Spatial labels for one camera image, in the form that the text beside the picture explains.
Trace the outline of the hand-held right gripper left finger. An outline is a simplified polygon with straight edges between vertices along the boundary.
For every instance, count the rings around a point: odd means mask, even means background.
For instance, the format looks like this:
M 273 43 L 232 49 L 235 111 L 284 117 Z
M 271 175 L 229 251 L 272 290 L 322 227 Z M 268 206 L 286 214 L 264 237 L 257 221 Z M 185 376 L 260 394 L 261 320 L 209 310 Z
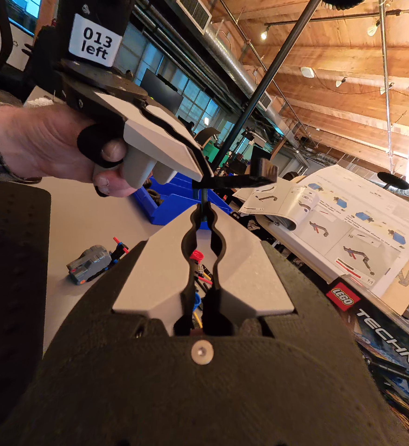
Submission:
M 174 326 L 183 315 L 180 293 L 188 284 L 190 264 L 181 243 L 192 229 L 196 209 L 192 205 L 148 239 L 113 304 L 114 312 L 159 319 L 164 326 Z

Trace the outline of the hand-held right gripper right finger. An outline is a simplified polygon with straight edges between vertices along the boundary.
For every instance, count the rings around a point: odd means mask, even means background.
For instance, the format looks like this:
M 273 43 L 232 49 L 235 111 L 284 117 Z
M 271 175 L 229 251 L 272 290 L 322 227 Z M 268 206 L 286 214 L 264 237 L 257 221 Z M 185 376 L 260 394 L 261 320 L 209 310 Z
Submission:
M 236 326 L 292 314 L 295 307 L 260 239 L 214 204 L 209 205 L 209 226 L 219 313 Z

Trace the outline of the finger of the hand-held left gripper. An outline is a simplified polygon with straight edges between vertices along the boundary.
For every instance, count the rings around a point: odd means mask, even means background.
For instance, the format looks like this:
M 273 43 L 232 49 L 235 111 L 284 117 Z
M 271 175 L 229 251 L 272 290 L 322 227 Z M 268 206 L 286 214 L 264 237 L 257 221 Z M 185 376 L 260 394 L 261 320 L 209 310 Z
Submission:
M 173 119 L 162 109 L 148 105 L 141 110 L 112 95 L 99 92 L 96 95 L 126 118 L 123 139 L 128 151 L 121 172 L 127 182 L 144 182 L 151 171 L 160 182 L 169 182 L 176 172 L 195 181 L 202 180 L 203 171 L 186 144 L 143 115 L 143 112 L 151 115 L 153 111 L 153 117 L 172 127 Z
M 159 104 L 146 104 L 145 118 L 188 149 L 201 175 L 214 175 L 203 153 L 203 146 L 191 136 L 186 127 L 172 113 Z

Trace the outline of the grey motor brick assembly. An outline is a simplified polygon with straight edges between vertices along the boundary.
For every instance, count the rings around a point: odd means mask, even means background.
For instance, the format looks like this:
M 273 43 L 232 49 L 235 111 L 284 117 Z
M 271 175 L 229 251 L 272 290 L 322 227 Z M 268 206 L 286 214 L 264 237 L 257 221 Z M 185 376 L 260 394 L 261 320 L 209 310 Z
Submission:
M 102 245 L 94 245 L 86 249 L 79 258 L 67 265 L 69 277 L 75 285 L 83 285 L 102 275 L 114 267 L 119 260 L 129 253 L 129 248 L 114 237 L 116 248 L 108 251 Z

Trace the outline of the black beam piece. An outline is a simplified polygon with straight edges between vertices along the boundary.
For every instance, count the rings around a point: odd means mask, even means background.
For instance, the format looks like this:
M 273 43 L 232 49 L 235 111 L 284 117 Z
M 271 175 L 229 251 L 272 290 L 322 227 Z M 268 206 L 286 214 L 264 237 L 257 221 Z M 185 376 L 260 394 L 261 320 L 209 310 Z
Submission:
M 234 176 L 204 175 L 201 181 L 192 180 L 193 189 L 258 188 L 277 182 L 278 167 L 265 158 L 254 159 L 250 172 Z

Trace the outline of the instruction booklet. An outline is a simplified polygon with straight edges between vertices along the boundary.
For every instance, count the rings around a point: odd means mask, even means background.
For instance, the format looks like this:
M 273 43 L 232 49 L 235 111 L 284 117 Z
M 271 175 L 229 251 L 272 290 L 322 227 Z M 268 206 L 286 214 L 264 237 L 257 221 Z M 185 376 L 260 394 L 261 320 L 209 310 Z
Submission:
M 350 274 L 377 297 L 409 261 L 409 202 L 339 165 L 235 196 L 300 259 L 328 276 Z

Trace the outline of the person's left hand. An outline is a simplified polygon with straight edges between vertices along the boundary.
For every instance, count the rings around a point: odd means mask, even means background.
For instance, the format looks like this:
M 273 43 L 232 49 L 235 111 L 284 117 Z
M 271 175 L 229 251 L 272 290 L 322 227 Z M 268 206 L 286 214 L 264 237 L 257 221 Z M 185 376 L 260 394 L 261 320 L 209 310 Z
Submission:
M 136 189 L 119 170 L 93 174 L 94 162 L 79 151 L 79 134 L 94 123 L 66 104 L 39 108 L 0 105 L 0 154 L 7 168 L 20 178 L 91 183 L 108 196 L 127 197 Z

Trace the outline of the large dark monitor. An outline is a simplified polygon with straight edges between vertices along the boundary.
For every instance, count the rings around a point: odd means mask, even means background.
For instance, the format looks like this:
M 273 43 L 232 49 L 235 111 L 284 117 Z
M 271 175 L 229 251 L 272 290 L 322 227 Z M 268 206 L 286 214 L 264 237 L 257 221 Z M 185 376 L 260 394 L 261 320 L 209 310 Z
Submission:
M 174 115 L 182 103 L 183 96 L 178 93 L 168 82 L 155 75 L 150 69 L 146 69 L 140 82 L 140 87 L 144 89 L 148 96 L 167 108 Z

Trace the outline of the blue plastic bin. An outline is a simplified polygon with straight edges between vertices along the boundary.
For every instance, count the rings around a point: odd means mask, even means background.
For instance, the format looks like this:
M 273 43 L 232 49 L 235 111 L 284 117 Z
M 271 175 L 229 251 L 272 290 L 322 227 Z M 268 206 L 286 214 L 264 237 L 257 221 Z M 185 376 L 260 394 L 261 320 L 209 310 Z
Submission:
M 133 197 L 153 225 L 164 226 L 191 206 L 201 202 L 201 195 L 198 196 L 198 199 L 193 197 L 191 179 L 180 173 L 177 173 L 169 183 L 164 185 L 159 184 L 154 177 L 151 177 L 151 181 L 149 189 L 160 195 L 160 204 L 144 187 L 134 192 Z

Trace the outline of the black steel column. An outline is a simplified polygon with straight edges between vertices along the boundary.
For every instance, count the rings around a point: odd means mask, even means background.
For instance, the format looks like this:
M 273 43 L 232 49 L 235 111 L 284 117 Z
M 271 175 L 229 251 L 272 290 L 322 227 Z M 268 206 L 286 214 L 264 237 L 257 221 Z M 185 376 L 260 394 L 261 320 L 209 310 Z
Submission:
M 247 36 L 245 35 L 242 28 L 238 25 L 237 21 L 235 20 L 233 14 L 227 7 L 226 3 L 224 3 L 224 1 L 220 1 L 220 2 L 222 4 L 223 8 L 225 9 L 225 11 L 227 12 L 229 18 L 231 19 L 231 21 L 233 22 L 233 24 L 239 31 L 240 35 L 245 40 L 245 43 L 251 48 L 254 55 L 258 58 L 258 61 L 260 62 L 262 68 L 265 70 L 265 74 L 264 74 L 263 78 L 261 79 L 260 83 L 257 84 L 257 88 L 256 88 L 255 92 L 249 98 L 249 101 L 247 102 L 242 114 L 236 121 L 234 127 L 228 134 L 227 138 L 224 140 L 224 143 L 223 143 L 221 149 L 219 150 L 218 154 L 213 159 L 213 163 L 212 163 L 213 169 L 216 169 L 219 166 L 219 164 L 223 160 L 225 154 L 230 150 L 233 142 L 236 139 L 236 136 L 238 135 L 239 131 L 241 131 L 241 129 L 246 124 L 246 121 L 251 116 L 254 108 L 258 106 L 258 102 L 261 99 L 263 93 L 266 92 L 267 87 L 271 83 L 276 84 L 274 81 L 275 75 L 277 74 L 278 70 L 282 66 L 286 57 L 288 56 L 291 49 L 295 45 L 298 37 L 301 35 L 305 26 L 308 24 L 308 22 L 312 18 L 315 10 L 321 3 L 321 1 L 318 1 L 318 0 L 311 0 L 308 2 L 306 7 L 304 8 L 302 14 L 297 19 L 294 27 L 288 34 L 285 42 L 282 44 L 282 46 L 281 46 L 280 50 L 278 51 L 277 55 L 275 56 L 273 62 L 270 64 L 269 68 L 266 68 L 266 66 L 263 64 L 262 60 L 260 59 L 256 49 L 251 44 L 250 40 L 247 38 Z M 284 143 L 285 141 L 288 141 L 289 144 L 293 147 L 295 158 L 297 159 L 297 161 L 305 169 L 308 169 L 309 164 L 307 163 L 305 158 L 299 152 L 300 142 L 298 142 L 298 140 L 296 138 L 294 140 L 289 141 L 285 136 L 283 136 L 282 143 Z

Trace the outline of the dark printed toy box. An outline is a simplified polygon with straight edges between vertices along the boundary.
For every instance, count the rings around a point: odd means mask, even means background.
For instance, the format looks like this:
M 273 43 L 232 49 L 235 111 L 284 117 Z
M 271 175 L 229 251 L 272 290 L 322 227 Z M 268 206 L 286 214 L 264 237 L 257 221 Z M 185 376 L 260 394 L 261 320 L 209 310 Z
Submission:
M 341 276 L 323 292 L 352 332 L 380 393 L 409 433 L 409 320 L 355 284 L 349 276 Z

